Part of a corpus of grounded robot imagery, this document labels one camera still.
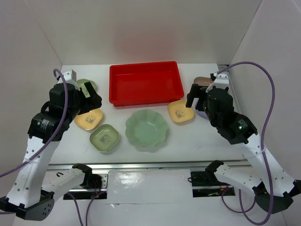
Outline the yellow panda plate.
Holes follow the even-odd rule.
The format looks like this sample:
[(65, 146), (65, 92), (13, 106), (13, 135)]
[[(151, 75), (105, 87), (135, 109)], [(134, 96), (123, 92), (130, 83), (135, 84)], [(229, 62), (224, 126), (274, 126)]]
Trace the yellow panda plate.
[(91, 110), (88, 113), (77, 115), (74, 122), (84, 130), (94, 129), (103, 118), (103, 112), (100, 109)]
[(183, 123), (193, 119), (194, 111), (186, 107), (186, 100), (177, 100), (167, 106), (168, 113), (175, 123)]

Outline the green panda plate front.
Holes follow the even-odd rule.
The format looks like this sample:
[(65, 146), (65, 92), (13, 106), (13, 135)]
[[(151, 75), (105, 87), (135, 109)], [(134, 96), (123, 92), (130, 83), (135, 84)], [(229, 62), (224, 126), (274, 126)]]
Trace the green panda plate front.
[(119, 132), (110, 124), (100, 125), (89, 137), (92, 146), (101, 153), (111, 150), (119, 142), (119, 139)]

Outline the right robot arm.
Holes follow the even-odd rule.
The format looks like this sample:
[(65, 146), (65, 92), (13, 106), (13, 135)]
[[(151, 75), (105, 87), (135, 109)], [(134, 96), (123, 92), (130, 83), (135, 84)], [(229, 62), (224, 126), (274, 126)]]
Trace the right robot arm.
[(284, 211), (293, 203), (293, 197), (301, 193), (301, 182), (289, 176), (267, 148), (261, 148), (256, 127), (248, 117), (235, 112), (228, 90), (213, 86), (206, 91), (205, 87), (192, 84), (186, 107), (198, 98), (197, 108), (206, 113), (210, 124), (247, 158), (259, 176), (246, 175), (215, 160), (206, 167), (205, 179), (211, 185), (222, 182), (249, 193), (264, 211)]

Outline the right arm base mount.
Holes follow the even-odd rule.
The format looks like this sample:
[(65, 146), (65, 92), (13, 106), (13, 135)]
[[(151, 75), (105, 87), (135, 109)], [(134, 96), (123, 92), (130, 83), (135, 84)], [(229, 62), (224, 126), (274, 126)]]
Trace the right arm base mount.
[(235, 196), (233, 186), (217, 181), (205, 171), (191, 171), (187, 181), (192, 185), (193, 198), (218, 197), (223, 192), (225, 196)]

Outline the green panda plate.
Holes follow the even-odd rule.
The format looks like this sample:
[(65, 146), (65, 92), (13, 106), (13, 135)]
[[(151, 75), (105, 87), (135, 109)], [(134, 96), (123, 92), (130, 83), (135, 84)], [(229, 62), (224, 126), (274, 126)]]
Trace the green panda plate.
[(86, 87), (85, 87), (85, 83), (86, 83), (86, 82), (90, 82), (91, 85), (93, 86), (93, 88), (94, 88), (95, 90), (97, 90), (97, 85), (96, 85), (96, 83), (95, 83), (94, 81), (88, 80), (88, 79), (79, 79), (79, 80), (77, 80), (77, 84), (78, 84), (78, 86), (79, 86), (82, 90), (86, 89)]
[(100, 125), (89, 137), (92, 146), (101, 153), (111, 150), (119, 142), (119, 139), (119, 132), (110, 124)]

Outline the large green scalloped bowl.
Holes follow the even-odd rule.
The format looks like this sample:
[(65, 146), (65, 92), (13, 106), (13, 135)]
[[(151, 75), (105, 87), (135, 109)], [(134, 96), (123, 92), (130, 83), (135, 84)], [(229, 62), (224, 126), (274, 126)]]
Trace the large green scalloped bowl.
[(155, 147), (165, 141), (168, 124), (164, 117), (149, 109), (134, 112), (126, 121), (125, 135), (138, 147)]

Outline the pink-brown panda plate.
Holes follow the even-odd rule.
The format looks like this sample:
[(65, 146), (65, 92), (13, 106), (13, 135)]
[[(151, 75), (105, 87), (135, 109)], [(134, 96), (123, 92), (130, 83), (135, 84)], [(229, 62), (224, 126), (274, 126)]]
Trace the pink-brown panda plate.
[(199, 86), (209, 87), (214, 81), (207, 77), (196, 77), (193, 81), (194, 84)]

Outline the purple panda plate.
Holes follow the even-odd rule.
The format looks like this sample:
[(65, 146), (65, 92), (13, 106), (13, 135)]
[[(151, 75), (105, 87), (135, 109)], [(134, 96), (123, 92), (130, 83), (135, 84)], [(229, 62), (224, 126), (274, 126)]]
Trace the purple panda plate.
[(204, 111), (195, 110), (196, 114), (202, 118), (208, 119), (207, 114)]

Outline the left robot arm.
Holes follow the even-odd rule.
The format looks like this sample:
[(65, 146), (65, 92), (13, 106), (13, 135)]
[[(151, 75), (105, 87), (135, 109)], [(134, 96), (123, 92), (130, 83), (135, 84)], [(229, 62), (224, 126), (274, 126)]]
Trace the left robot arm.
[(79, 114), (101, 107), (102, 99), (90, 82), (84, 84), (89, 97), (74, 84), (57, 83), (49, 92), (49, 101), (32, 118), (27, 149), (20, 171), (10, 192), (0, 199), (1, 214), (14, 214), (30, 221), (43, 221), (54, 203), (80, 186), (100, 188), (101, 177), (84, 164), (73, 165), (54, 181), (43, 184), (48, 165), (64, 132)]

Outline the green panda plate back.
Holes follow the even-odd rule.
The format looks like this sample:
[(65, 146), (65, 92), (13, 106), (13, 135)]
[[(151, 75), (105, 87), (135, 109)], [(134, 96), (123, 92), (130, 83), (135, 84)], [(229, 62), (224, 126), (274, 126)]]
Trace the green panda plate back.
[(79, 79), (79, 80), (77, 80), (77, 84), (78, 84), (78, 86), (79, 86), (82, 90), (86, 89), (86, 87), (85, 87), (85, 83), (86, 83), (86, 82), (90, 82), (91, 85), (93, 86), (93, 88), (94, 88), (95, 90), (97, 90), (97, 85), (96, 85), (96, 83), (95, 83), (94, 81), (88, 80), (88, 79)]

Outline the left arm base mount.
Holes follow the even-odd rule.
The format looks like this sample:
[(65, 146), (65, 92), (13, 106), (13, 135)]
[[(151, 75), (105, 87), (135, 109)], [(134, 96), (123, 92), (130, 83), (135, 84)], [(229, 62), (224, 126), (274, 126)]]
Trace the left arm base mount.
[(99, 175), (99, 179), (92, 182), (92, 186), (89, 188), (83, 188), (76, 186), (69, 191), (76, 200), (91, 200), (96, 198), (97, 200), (107, 199), (107, 188), (109, 180), (109, 172), (103, 170), (93, 171), (94, 174)]

